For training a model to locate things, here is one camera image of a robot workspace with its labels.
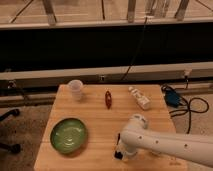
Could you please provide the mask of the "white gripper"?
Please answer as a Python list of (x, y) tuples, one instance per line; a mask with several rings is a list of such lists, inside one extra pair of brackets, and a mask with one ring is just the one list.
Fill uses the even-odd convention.
[(137, 154), (137, 149), (126, 144), (119, 144), (117, 150), (121, 153), (121, 160), (127, 162)]

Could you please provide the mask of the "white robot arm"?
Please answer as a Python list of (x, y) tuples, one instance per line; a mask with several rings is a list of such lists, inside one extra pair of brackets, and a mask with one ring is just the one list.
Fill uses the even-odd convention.
[(135, 156), (139, 149), (213, 167), (212, 136), (152, 131), (143, 115), (133, 114), (120, 132), (116, 152), (124, 159)]

